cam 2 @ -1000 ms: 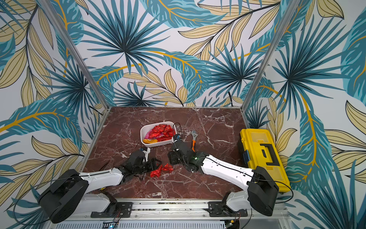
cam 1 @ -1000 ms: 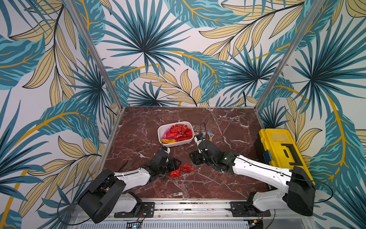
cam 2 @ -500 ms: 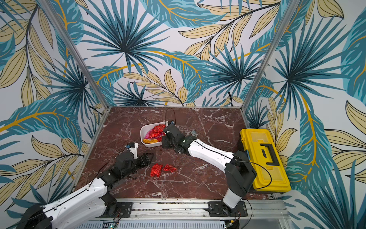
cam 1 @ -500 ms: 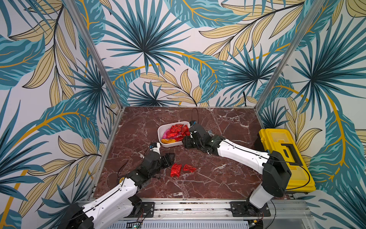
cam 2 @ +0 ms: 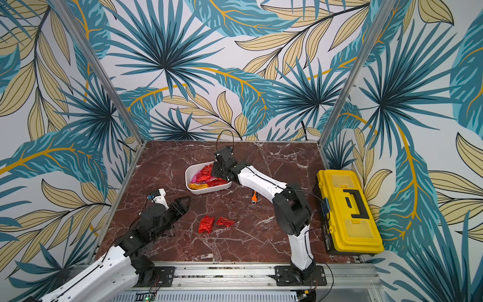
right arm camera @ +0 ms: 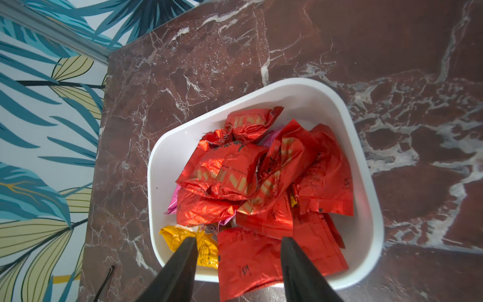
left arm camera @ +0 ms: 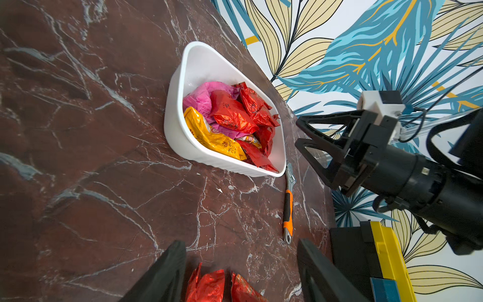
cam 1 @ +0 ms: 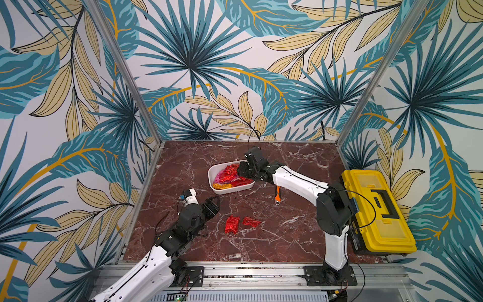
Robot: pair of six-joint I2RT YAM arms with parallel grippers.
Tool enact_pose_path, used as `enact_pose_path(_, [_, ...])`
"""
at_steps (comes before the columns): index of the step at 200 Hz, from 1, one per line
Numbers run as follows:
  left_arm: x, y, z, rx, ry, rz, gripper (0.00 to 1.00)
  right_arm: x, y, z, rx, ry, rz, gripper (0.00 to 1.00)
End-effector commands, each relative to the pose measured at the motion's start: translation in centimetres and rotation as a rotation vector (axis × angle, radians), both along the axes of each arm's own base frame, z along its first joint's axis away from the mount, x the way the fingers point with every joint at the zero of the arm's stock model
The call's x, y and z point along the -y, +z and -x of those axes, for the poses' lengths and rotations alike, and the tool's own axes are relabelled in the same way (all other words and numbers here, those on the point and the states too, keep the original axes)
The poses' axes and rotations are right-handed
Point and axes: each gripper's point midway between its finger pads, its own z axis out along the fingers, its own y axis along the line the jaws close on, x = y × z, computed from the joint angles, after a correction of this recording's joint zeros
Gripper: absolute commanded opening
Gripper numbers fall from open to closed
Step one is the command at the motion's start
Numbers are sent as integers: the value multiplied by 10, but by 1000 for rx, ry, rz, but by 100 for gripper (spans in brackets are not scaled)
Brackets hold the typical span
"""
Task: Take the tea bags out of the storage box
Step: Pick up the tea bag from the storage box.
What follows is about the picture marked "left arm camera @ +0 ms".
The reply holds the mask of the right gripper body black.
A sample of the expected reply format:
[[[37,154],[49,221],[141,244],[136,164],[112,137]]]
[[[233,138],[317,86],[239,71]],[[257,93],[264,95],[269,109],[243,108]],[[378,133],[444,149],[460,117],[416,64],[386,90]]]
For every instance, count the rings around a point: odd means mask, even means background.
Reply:
[[[340,153],[333,156],[335,187],[346,196],[352,195],[375,170],[398,124],[397,118],[382,117],[371,111],[344,113],[337,121],[347,128],[336,141]]]

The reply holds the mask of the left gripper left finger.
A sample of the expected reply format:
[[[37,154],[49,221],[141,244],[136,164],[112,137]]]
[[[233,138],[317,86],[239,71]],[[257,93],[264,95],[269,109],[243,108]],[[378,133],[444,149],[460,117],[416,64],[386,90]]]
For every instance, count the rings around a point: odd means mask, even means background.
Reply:
[[[180,301],[186,270],[186,245],[176,240],[121,301]]]

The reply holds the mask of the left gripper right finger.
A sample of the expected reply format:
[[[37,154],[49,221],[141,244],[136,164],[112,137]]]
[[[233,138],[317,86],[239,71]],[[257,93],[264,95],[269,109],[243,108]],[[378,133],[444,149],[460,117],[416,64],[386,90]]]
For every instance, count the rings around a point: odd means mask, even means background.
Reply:
[[[297,262],[304,301],[368,301],[310,240],[298,241]]]

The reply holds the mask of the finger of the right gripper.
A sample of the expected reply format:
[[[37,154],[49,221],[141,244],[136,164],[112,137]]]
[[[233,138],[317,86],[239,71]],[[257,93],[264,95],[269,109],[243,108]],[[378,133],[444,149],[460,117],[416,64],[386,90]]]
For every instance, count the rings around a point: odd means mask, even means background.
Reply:
[[[329,188],[350,187],[352,168],[348,165],[343,149],[327,141],[318,143],[309,138],[298,138],[295,146]]]
[[[303,116],[298,118],[296,126],[314,140],[323,138],[323,136],[327,139],[337,140],[335,138],[337,133],[340,134],[339,138],[349,137],[353,127],[356,126],[357,121],[361,118],[362,112],[362,110],[355,110],[328,115]],[[335,129],[331,135],[327,135],[319,129],[322,126],[329,127],[334,125],[339,126],[339,128]]]

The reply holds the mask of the pink tea bag large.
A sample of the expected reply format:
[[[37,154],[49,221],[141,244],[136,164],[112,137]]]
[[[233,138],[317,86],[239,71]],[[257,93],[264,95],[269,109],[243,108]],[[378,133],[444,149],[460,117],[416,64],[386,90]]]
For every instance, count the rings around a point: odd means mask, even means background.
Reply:
[[[214,123],[215,120],[210,117],[212,110],[211,93],[217,90],[228,93],[228,95],[233,99],[237,99],[239,95],[238,89],[223,82],[206,82],[198,86],[192,93],[184,97],[182,102],[183,112],[185,112],[189,107],[192,107],[202,114],[209,124]]]

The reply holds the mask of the white plastic storage box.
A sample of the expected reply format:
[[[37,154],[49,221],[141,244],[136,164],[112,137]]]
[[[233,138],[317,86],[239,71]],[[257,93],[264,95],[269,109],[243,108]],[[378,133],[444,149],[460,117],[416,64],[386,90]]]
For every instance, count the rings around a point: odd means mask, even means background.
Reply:
[[[172,76],[164,131],[173,151],[250,177],[286,175],[275,104],[214,48],[191,42]]]

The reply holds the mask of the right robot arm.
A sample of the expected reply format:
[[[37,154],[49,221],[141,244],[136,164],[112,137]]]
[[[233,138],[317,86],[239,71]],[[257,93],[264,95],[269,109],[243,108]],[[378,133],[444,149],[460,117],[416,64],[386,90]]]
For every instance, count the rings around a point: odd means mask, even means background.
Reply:
[[[367,110],[300,117],[305,137],[296,148],[319,178],[351,196],[360,187],[376,194],[378,213],[408,210],[422,231],[443,233],[453,252],[482,249],[482,170],[411,154],[390,145],[397,119]]]

